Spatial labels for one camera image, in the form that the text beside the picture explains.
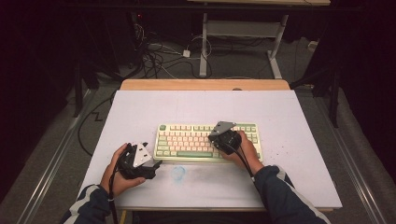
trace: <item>handheld controller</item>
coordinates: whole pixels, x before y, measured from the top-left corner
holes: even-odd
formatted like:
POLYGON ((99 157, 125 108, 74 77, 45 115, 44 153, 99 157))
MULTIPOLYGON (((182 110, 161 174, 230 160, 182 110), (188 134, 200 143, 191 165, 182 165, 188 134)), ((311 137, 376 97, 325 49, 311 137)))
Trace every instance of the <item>handheld controller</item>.
POLYGON ((227 155, 234 153, 241 146, 242 138, 239 133, 232 131, 235 123, 219 121, 208 136, 212 144, 227 155))
POLYGON ((160 167, 163 161, 158 161, 152 167, 143 166, 147 161, 151 160, 151 156, 146 150, 148 143, 131 145, 122 152, 118 162, 120 173, 125 179, 134 179, 137 177, 145 177, 152 179, 155 171, 160 167))

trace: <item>white metal frame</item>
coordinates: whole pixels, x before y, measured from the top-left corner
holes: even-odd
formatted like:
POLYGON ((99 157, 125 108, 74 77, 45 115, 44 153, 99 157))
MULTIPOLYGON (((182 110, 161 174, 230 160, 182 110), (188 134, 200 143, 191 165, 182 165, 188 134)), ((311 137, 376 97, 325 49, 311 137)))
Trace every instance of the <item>white metal frame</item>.
POLYGON ((289 15, 284 15, 281 22, 252 22, 252 21, 209 21, 207 13, 204 13, 202 31, 202 53, 200 63, 200 77, 206 77, 207 47, 206 38, 208 35, 228 35, 228 36, 253 36, 253 37, 274 37, 275 44, 272 50, 267 51, 268 60, 274 74, 274 78, 281 79, 282 76, 276 62, 276 53, 279 49, 282 35, 285 31, 286 22, 289 15))

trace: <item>dark background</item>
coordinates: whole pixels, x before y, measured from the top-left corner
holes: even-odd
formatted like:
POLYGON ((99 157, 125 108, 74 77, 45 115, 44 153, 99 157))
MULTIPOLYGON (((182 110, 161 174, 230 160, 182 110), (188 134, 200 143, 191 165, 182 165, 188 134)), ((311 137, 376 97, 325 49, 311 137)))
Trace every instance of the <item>dark background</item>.
MULTIPOLYGON (((366 8, 360 13, 335 13, 316 20, 313 15, 292 15, 284 38, 320 38, 305 76, 312 76, 329 63, 336 65, 333 71, 340 75, 355 117, 395 179, 394 12, 385 0, 333 1, 332 5, 366 8)), ((0 3, 1 200, 50 122, 66 105, 77 63, 91 65, 83 71, 87 84, 94 86, 94 71, 111 74, 118 72, 118 64, 130 62, 134 34, 126 16, 92 12, 82 21, 78 12, 58 8, 49 0, 0 3)), ((182 13, 166 21, 166 12, 144 16, 147 26, 164 35, 177 34, 175 24, 186 21, 178 30, 188 32, 173 36, 181 42, 200 32, 199 15, 182 13)), ((314 83, 323 80, 319 77, 314 83)))

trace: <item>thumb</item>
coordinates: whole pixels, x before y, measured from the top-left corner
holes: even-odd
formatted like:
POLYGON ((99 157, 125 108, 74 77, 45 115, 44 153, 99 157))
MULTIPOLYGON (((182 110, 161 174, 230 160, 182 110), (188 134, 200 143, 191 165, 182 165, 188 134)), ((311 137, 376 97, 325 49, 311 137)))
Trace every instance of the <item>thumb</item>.
POLYGON ((126 180, 125 184, 128 186, 128 188, 133 188, 133 187, 143 184, 145 181, 146 181, 145 177, 138 177, 135 179, 126 180))

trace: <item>forearm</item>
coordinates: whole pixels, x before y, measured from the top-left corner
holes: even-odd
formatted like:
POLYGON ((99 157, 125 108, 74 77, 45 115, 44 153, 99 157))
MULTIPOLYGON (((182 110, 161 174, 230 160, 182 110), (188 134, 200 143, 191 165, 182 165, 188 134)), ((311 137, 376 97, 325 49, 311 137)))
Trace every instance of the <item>forearm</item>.
POLYGON ((255 185, 274 223, 330 223, 295 190, 286 173, 266 166, 255 175, 255 185))
POLYGON ((61 223, 105 223, 108 215, 110 208, 107 192, 100 186, 91 185, 81 192, 61 223))

